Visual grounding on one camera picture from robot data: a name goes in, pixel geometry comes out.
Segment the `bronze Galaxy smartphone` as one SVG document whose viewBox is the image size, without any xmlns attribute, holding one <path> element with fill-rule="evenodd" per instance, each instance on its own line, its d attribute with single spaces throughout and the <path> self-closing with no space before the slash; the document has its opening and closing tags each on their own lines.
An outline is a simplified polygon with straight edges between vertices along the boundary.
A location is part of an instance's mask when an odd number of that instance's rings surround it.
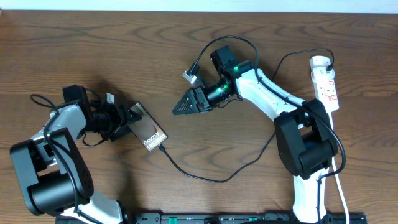
<svg viewBox="0 0 398 224">
<path fill-rule="evenodd" d="M 129 128 L 147 151 L 152 152 L 167 140 L 168 135 L 140 102 L 132 106 L 131 110 L 140 115 L 141 119 L 130 124 Z"/>
</svg>

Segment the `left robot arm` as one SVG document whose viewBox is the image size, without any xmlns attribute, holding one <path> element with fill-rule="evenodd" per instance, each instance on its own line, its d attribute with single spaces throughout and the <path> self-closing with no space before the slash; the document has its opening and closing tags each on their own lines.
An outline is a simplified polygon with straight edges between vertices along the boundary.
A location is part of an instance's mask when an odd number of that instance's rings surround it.
<svg viewBox="0 0 398 224">
<path fill-rule="evenodd" d="M 61 105 L 45 99 L 47 123 L 10 148 L 23 199 L 30 213 L 53 216 L 56 223 L 135 223 L 121 202 L 95 190 L 75 142 L 88 133 L 98 133 L 101 142 L 115 141 L 130 134 L 130 124 L 142 116 L 116 104 L 110 93 L 94 100 L 86 93 L 86 88 L 72 85 L 63 89 Z"/>
</svg>

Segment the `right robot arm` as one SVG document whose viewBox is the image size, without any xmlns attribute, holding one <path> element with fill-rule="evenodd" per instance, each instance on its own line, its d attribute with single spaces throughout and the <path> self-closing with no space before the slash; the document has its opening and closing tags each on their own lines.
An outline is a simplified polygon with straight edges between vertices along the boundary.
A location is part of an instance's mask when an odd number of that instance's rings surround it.
<svg viewBox="0 0 398 224">
<path fill-rule="evenodd" d="M 316 55 L 310 59 L 315 88 L 315 99 L 310 101 L 276 85 L 257 63 L 240 62 L 227 45 L 214 50 L 210 58 L 220 79 L 210 86 L 201 84 L 187 90 L 172 113 L 196 114 L 223 108 L 232 95 L 256 105 L 273 121 L 279 157 L 294 177 L 294 215 L 300 222 L 320 223 L 326 216 L 322 180 L 331 175 L 334 156 L 344 151 L 330 119 L 339 108 L 335 58 Z"/>
</svg>

